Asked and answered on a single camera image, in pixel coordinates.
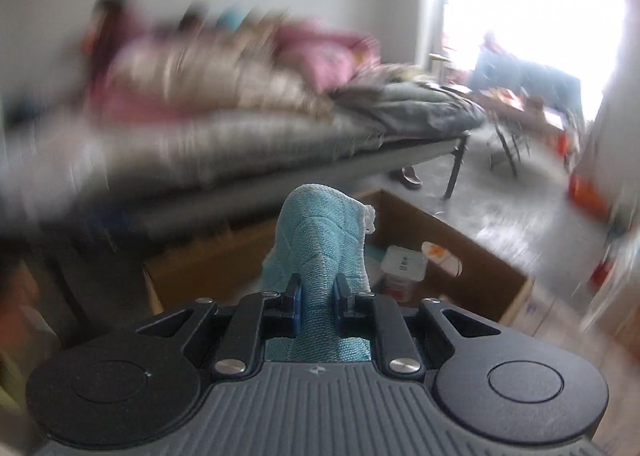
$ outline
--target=red object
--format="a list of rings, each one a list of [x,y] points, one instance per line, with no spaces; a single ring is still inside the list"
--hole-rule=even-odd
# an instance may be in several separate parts
[[[594,290],[599,290],[602,284],[607,280],[607,276],[613,267],[613,260],[609,258],[609,255],[605,256],[605,258],[598,263],[598,266],[591,274],[589,278],[589,286]]]
[[[569,177],[569,198],[581,209],[600,220],[609,220],[609,206],[598,194],[593,182],[580,179],[575,173]]]

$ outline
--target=white container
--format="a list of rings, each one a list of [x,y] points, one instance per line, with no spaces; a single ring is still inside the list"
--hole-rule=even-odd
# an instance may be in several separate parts
[[[449,276],[458,277],[462,273],[462,263],[447,249],[435,243],[424,242],[422,253],[430,263],[435,263]]]
[[[391,245],[382,259],[381,268],[385,273],[385,293],[398,303],[407,303],[416,283],[424,279],[427,258],[421,252]]]

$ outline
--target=mattress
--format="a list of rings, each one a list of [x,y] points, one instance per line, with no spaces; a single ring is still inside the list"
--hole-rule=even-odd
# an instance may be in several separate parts
[[[377,149],[384,137],[382,125],[340,108],[331,123],[219,110],[185,123],[126,128],[63,111],[3,138],[0,221],[55,222],[104,201],[332,162]]]

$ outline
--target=floor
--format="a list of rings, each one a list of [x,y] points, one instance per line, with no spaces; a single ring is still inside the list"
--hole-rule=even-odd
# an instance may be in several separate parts
[[[346,189],[384,187],[396,193],[535,277],[552,295],[584,313],[591,300],[584,282],[604,253],[606,227],[569,202],[561,160],[539,144],[531,144],[530,157],[524,154],[517,179],[507,163],[490,171],[486,141],[491,132],[483,128],[472,135],[448,202],[441,200],[452,165],[447,157],[416,166],[424,182],[420,191],[405,189],[387,175]]]
[[[640,456],[640,362],[598,331],[582,331],[578,314],[541,285],[534,287],[513,327],[600,370],[609,386],[609,405],[593,441],[609,456]]]

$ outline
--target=chair leg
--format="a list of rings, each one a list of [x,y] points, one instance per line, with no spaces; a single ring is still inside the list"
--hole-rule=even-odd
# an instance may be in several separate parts
[[[524,128],[522,127],[522,124],[520,124],[518,126],[520,128],[520,132],[518,134],[518,136],[520,136],[524,142],[524,145],[527,148],[527,155],[530,157],[531,156],[531,150],[529,149],[529,137],[527,137],[527,134],[524,132]]]
[[[520,149],[518,148],[518,141],[516,140],[516,136],[513,133],[511,134],[511,142],[513,143],[513,148],[516,150],[518,162],[522,163],[522,159],[520,158]]]
[[[511,171],[513,172],[513,176],[515,178],[518,178],[518,169],[516,168],[516,163],[513,160],[513,155],[511,155],[509,144],[507,144],[507,140],[504,138],[504,135],[500,130],[498,130],[498,138],[502,143],[502,149],[504,149],[504,154],[507,155],[507,160],[509,160],[509,165],[511,166]]]

